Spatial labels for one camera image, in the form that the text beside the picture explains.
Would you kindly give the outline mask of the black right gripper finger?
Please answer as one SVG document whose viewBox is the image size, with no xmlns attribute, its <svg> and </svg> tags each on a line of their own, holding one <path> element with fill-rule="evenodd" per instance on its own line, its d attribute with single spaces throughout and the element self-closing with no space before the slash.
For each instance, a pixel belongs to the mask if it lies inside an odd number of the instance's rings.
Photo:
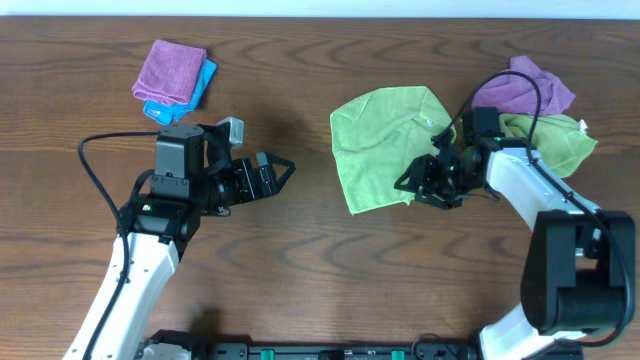
<svg viewBox="0 0 640 360">
<path fill-rule="evenodd" d="M 450 210 L 450 209 L 454 209 L 462 206 L 462 199 L 453 200 L 453 201 L 442 200 L 432 195 L 424 196 L 424 195 L 416 194 L 414 200 L 429 206 L 442 209 L 442 210 Z"/>
<path fill-rule="evenodd" d="M 394 188 L 400 191 L 418 191 L 425 174 L 425 158 L 415 158 L 406 171 L 395 181 Z"/>
</svg>

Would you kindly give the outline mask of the green microfiber cloth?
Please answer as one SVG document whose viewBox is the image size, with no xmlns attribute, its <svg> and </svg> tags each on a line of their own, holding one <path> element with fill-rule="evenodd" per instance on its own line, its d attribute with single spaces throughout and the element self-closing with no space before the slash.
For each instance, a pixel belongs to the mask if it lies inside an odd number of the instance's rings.
<svg viewBox="0 0 640 360">
<path fill-rule="evenodd" d="M 410 204 L 414 195 L 394 184 L 415 158 L 436 152 L 432 138 L 450 123 L 426 86 L 379 88 L 334 110 L 332 153 L 349 212 Z"/>
</svg>

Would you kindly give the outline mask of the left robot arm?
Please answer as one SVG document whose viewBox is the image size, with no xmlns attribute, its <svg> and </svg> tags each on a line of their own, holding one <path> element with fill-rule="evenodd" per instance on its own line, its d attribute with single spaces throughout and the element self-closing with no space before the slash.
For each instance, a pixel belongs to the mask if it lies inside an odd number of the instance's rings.
<svg viewBox="0 0 640 360">
<path fill-rule="evenodd" d="M 168 280 L 204 217 L 278 194 L 292 161 L 260 152 L 233 159 L 244 124 L 168 125 L 155 132 L 155 166 L 136 179 L 129 199 L 110 209 L 117 237 L 105 278 L 65 356 L 68 359 L 211 359 L 212 346 L 193 335 L 143 333 Z"/>
</svg>

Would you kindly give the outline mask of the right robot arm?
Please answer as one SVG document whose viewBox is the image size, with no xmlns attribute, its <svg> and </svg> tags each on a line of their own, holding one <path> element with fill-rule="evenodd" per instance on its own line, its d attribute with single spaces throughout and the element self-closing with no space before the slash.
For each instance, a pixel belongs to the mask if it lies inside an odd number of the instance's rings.
<svg viewBox="0 0 640 360">
<path fill-rule="evenodd" d="M 435 155 L 415 158 L 397 190 L 443 210 L 471 191 L 502 195 L 532 231 L 520 302 L 477 332 L 456 359 L 579 359 L 614 340 L 634 312 L 635 224 L 604 211 L 544 164 L 530 139 L 508 137 L 499 113 L 481 107 L 462 117 L 463 146 L 436 135 Z"/>
</svg>

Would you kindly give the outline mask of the crumpled purple cloth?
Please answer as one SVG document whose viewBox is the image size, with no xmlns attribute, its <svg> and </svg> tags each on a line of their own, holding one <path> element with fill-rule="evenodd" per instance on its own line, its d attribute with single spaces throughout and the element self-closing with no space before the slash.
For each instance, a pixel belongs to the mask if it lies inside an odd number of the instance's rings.
<svg viewBox="0 0 640 360">
<path fill-rule="evenodd" d="M 540 116 L 561 114 L 576 98 L 558 76 L 542 70 L 528 56 L 512 57 L 508 71 L 523 73 L 535 81 L 541 94 Z M 500 113 L 533 115 L 537 108 L 537 95 L 528 80 L 504 75 L 484 85 L 476 93 L 472 107 L 495 107 Z"/>
</svg>

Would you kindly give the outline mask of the folded blue cloth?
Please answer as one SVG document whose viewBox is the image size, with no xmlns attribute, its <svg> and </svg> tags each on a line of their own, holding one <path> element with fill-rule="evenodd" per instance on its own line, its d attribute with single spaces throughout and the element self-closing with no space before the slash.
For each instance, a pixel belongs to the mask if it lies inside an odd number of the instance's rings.
<svg viewBox="0 0 640 360">
<path fill-rule="evenodd" d="M 170 125 L 179 121 L 188 113 L 196 110 L 202 95 L 207 89 L 211 79 L 217 70 L 217 65 L 205 59 L 202 63 L 191 100 L 187 104 L 162 105 L 154 101 L 145 101 L 143 114 L 160 125 Z"/>
</svg>

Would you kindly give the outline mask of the crumpled green cloth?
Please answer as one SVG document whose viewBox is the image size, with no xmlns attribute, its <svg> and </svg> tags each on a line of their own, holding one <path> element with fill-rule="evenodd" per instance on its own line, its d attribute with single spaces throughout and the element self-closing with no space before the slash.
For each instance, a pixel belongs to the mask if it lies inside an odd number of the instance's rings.
<svg viewBox="0 0 640 360">
<path fill-rule="evenodd" d="M 550 170 L 560 178 L 567 178 L 598 144 L 586 129 L 584 120 L 576 121 L 566 115 L 539 117 L 530 143 Z"/>
</svg>

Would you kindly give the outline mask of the folded purple cloth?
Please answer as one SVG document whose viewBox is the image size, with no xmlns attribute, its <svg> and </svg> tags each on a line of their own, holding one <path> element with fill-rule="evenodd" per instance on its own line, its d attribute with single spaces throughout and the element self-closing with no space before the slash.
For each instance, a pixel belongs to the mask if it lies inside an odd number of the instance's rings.
<svg viewBox="0 0 640 360">
<path fill-rule="evenodd" d="M 133 96 L 162 105 L 188 104 L 206 58 L 206 50 L 156 40 L 132 87 Z"/>
</svg>

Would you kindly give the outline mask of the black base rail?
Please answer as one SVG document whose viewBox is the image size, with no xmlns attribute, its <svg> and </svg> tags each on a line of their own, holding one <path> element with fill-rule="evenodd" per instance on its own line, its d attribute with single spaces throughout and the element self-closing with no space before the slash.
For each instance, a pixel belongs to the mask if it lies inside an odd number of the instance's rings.
<svg viewBox="0 0 640 360">
<path fill-rule="evenodd" d="M 479 359 L 476 346 L 429 336 L 403 344 L 255 344 L 208 342 L 179 331 L 160 330 L 134 351 L 135 360 L 456 360 Z"/>
</svg>

